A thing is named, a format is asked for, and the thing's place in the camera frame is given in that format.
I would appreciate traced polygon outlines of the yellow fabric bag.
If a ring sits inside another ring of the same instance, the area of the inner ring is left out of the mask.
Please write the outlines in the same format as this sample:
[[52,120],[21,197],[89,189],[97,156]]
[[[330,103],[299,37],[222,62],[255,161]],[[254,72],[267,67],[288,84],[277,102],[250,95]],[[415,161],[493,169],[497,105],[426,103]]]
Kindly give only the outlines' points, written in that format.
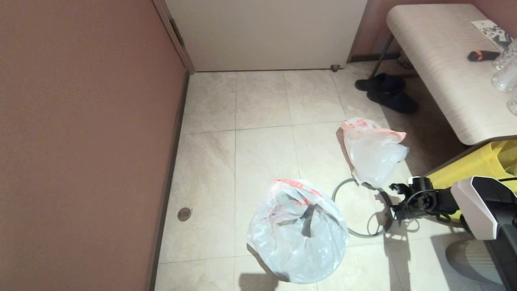
[[517,139],[491,142],[427,175],[438,189],[472,176],[517,177]]

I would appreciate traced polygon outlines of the beige ribbed round stool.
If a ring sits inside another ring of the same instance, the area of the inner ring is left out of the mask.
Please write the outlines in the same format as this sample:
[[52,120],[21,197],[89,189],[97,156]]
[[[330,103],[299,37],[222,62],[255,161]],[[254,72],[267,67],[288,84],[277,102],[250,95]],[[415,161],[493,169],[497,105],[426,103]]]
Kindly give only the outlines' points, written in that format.
[[449,265],[462,276],[483,284],[503,285],[485,244],[481,240],[460,240],[446,248]]

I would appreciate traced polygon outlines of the dark blue slipper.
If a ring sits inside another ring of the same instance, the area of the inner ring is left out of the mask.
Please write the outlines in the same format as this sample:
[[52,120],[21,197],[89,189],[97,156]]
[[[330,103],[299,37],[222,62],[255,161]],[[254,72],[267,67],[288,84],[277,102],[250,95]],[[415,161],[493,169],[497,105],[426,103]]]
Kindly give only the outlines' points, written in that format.
[[367,91],[367,98],[399,114],[415,114],[420,109],[419,103],[403,91],[393,93]]
[[379,91],[384,93],[393,93],[403,90],[406,87],[406,81],[397,76],[381,73],[369,79],[355,81],[355,88],[360,91]]

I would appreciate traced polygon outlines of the beige wood-grain table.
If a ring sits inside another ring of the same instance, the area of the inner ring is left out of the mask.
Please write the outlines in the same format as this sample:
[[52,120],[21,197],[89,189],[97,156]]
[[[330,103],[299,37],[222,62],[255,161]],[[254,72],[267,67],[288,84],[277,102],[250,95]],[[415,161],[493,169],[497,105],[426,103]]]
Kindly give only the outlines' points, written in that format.
[[470,4],[397,5],[387,26],[438,107],[466,145],[517,137],[517,116],[506,107],[509,93],[492,85],[489,61],[468,61],[471,51],[494,48],[473,21],[484,20]]

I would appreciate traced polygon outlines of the black-and-white printed paper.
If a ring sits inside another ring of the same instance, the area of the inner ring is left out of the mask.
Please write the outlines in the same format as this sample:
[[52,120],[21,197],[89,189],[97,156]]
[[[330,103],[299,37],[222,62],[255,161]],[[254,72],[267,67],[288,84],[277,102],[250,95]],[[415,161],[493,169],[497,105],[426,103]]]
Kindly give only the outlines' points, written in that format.
[[499,51],[504,51],[514,40],[509,33],[489,19],[471,21],[471,24]]

